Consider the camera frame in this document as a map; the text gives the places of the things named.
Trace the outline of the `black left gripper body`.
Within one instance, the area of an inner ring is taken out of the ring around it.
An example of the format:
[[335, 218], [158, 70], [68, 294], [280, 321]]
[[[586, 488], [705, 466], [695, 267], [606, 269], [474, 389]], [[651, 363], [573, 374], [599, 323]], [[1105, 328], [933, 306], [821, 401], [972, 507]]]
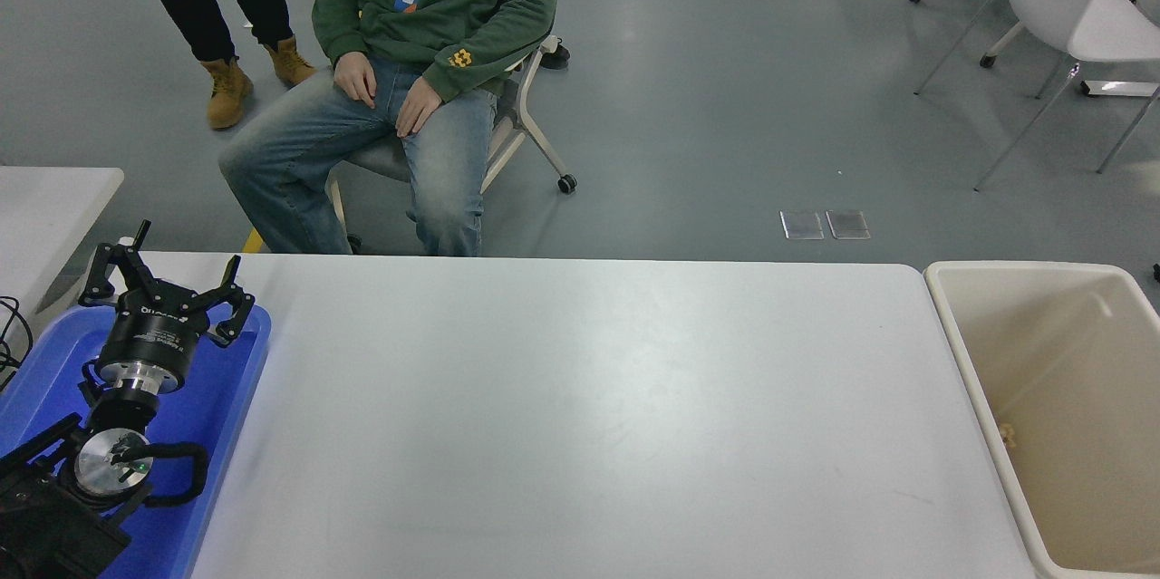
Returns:
[[206, 311], [180, 314], [181, 303], [150, 306], [144, 295], [122, 295], [111, 334], [97, 356], [97, 372], [106, 382], [126, 377], [133, 369], [155, 369], [161, 382], [184, 382], [208, 330]]

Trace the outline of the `person's left hand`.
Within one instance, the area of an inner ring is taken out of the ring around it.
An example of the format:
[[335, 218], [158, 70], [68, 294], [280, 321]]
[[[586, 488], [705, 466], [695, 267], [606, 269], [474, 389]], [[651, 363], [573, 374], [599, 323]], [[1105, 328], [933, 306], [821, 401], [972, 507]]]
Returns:
[[396, 120], [397, 136], [406, 139], [418, 133], [442, 104], [443, 100], [438, 92], [420, 75], [414, 84], [411, 84], [409, 92], [403, 100], [401, 111]]

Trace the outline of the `person's right hand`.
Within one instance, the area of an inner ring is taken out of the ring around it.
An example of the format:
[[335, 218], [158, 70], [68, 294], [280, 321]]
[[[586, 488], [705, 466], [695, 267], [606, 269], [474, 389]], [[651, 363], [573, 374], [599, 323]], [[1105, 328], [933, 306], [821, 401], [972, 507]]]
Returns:
[[333, 82], [353, 101], [374, 109], [377, 84], [372, 63], [364, 52], [353, 51], [339, 56], [333, 66]]

